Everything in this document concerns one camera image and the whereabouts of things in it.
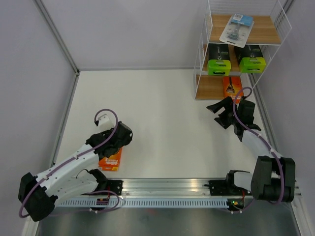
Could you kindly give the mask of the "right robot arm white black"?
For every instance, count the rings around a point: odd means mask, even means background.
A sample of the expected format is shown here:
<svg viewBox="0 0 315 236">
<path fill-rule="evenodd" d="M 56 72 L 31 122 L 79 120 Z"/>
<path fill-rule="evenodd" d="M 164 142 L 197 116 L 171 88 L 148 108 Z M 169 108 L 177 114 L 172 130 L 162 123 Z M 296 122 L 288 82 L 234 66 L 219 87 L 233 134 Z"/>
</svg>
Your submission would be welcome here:
<svg viewBox="0 0 315 236">
<path fill-rule="evenodd" d="M 215 121 L 224 129 L 233 126 L 234 134 L 256 157 L 254 171 L 231 170 L 219 186 L 228 195 L 248 191 L 254 199 L 290 203 L 295 195 L 295 162 L 285 158 L 261 135 L 254 123 L 255 104 L 242 99 L 235 105 L 231 97 L 207 106 L 212 113 L 224 109 Z"/>
</svg>

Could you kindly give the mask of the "white wire wooden shelf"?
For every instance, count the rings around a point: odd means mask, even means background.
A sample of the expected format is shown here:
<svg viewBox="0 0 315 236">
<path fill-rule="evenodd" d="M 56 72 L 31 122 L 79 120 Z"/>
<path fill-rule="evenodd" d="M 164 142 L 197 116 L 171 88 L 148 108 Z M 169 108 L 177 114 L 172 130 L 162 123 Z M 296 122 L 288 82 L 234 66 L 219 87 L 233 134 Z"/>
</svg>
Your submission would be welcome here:
<svg viewBox="0 0 315 236">
<path fill-rule="evenodd" d="M 254 25 L 247 44 L 259 45 L 269 65 L 289 35 L 292 26 L 286 15 L 288 0 L 208 0 L 193 69 L 196 100 L 223 99 L 223 77 L 207 73 L 208 47 L 220 43 L 219 37 L 229 18 L 235 14 L 253 17 Z"/>
</svg>

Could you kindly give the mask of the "green black razor box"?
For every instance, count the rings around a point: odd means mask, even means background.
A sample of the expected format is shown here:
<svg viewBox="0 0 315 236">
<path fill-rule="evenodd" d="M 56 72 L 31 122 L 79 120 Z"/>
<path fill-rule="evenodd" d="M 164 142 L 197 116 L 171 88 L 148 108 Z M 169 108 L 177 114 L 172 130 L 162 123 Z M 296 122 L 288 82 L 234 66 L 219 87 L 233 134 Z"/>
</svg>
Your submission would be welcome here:
<svg viewBox="0 0 315 236">
<path fill-rule="evenodd" d="M 228 76 L 231 70 L 227 44 L 209 44 L 207 71 L 211 76 Z"/>
<path fill-rule="evenodd" d="M 241 73 L 262 73 L 266 61 L 259 45 L 245 45 L 244 48 L 234 47 L 234 53 Z"/>
</svg>

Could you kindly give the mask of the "orange razor box front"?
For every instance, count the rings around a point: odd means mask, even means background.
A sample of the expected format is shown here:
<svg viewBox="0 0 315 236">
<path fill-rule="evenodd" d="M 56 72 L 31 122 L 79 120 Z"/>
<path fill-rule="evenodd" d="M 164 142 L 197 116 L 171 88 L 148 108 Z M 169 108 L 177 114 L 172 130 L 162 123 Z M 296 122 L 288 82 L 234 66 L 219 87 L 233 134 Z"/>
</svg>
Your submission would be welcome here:
<svg viewBox="0 0 315 236">
<path fill-rule="evenodd" d="M 104 157 L 98 163 L 101 171 L 116 172 L 119 170 L 123 148 L 120 148 L 117 153 L 110 157 Z"/>
</svg>

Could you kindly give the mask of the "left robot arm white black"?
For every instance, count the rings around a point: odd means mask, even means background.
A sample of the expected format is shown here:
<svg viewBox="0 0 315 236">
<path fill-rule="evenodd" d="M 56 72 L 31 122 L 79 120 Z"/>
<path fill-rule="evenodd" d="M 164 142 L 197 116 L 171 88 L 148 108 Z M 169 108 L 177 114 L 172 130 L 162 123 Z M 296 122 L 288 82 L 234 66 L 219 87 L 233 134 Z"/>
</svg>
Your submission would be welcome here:
<svg viewBox="0 0 315 236">
<path fill-rule="evenodd" d="M 38 222 L 64 201 L 79 195 L 120 195 L 120 191 L 108 186 L 108 178 L 99 169 L 88 170 L 83 177 L 78 175 L 116 154 L 132 138 L 133 131 L 119 121 L 115 127 L 91 135 L 74 154 L 54 167 L 36 175 L 23 175 L 18 192 L 22 204 L 19 216 Z"/>
</svg>

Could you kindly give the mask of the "orange razor box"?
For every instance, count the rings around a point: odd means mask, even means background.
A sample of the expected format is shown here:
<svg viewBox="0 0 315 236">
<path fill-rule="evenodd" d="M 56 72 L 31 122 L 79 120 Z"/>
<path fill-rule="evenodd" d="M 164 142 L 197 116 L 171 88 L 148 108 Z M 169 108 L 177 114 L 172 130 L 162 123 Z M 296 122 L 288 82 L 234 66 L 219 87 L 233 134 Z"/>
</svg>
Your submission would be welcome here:
<svg viewBox="0 0 315 236">
<path fill-rule="evenodd" d="M 236 98 L 238 92 L 243 88 L 240 76 L 223 77 L 223 94 L 225 97 Z"/>
<path fill-rule="evenodd" d="M 123 148 L 120 148 L 117 153 L 110 157 L 104 157 L 98 163 L 101 171 L 116 172 L 119 170 Z"/>
</svg>

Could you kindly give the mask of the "blue clear razor blister pack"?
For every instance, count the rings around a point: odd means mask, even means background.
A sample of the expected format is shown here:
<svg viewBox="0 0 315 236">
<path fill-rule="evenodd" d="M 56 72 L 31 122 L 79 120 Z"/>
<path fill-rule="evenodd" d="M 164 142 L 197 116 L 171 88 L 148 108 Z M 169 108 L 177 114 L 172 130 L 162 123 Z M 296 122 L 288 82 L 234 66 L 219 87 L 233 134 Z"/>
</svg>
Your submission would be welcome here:
<svg viewBox="0 0 315 236">
<path fill-rule="evenodd" d="M 230 17 L 219 40 L 222 43 L 244 48 L 253 25 L 252 16 L 236 13 Z"/>
</svg>

